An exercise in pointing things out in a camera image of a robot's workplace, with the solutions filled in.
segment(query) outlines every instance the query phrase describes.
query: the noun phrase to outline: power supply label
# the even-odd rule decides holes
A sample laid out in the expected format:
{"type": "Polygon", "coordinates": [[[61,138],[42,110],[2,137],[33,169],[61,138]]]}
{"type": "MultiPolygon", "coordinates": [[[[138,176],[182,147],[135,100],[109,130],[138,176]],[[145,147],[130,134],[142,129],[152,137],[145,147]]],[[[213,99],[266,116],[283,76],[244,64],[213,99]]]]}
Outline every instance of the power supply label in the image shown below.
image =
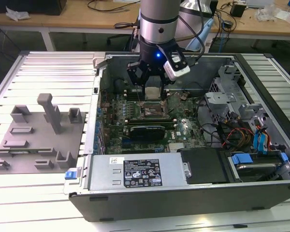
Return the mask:
{"type": "Polygon", "coordinates": [[[162,186],[159,159],[125,160],[124,186],[126,188],[162,186]]]}

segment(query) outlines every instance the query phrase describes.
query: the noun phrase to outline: motherboard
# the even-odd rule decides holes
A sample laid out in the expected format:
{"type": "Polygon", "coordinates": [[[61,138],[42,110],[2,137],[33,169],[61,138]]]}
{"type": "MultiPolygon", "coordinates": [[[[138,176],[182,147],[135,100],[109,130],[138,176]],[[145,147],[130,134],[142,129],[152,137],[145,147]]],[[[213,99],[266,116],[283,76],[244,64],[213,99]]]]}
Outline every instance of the motherboard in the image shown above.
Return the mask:
{"type": "Polygon", "coordinates": [[[185,91],[167,92],[158,99],[145,99],[137,90],[103,92],[105,154],[177,152],[205,146],[195,112],[199,100],[185,91]]]}

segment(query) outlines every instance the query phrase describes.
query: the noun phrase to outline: white sticker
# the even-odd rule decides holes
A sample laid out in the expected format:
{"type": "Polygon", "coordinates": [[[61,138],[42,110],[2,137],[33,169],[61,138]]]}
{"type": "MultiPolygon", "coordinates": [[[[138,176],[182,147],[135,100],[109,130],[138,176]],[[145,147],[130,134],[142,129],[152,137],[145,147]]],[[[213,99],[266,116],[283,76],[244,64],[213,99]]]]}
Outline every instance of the white sticker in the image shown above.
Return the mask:
{"type": "Polygon", "coordinates": [[[161,179],[160,178],[158,178],[158,179],[150,179],[150,180],[152,180],[152,182],[161,182],[161,179]]]}
{"type": "Polygon", "coordinates": [[[110,164],[123,164],[125,158],[124,157],[111,157],[110,164]]]}

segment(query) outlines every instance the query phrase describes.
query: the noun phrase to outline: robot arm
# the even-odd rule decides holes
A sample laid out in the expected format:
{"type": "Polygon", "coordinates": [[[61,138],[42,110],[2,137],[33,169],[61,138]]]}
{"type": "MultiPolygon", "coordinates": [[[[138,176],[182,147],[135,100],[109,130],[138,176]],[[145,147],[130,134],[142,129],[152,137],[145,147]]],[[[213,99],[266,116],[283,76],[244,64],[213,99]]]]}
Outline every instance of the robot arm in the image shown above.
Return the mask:
{"type": "Polygon", "coordinates": [[[142,86],[143,93],[150,76],[160,76],[163,92],[164,86],[190,71],[174,39],[180,3],[181,0],[141,0],[140,59],[128,65],[128,74],[134,85],[142,86]],[[142,71],[141,77],[136,75],[137,68],[142,71]]]}

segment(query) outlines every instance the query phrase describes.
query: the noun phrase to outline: black box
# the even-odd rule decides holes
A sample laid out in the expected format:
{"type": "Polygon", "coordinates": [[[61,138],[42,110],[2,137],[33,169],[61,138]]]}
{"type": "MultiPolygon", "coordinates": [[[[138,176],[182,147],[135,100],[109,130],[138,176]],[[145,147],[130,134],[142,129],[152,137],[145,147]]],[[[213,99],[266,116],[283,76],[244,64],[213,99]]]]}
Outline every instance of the black box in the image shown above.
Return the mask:
{"type": "Polygon", "coordinates": [[[5,13],[7,6],[13,11],[60,15],[67,0],[0,0],[0,13],[5,13]]]}
{"type": "Polygon", "coordinates": [[[230,10],[230,14],[233,17],[242,17],[244,10],[246,9],[247,5],[244,4],[236,4],[234,3],[231,10],[230,10]]]}

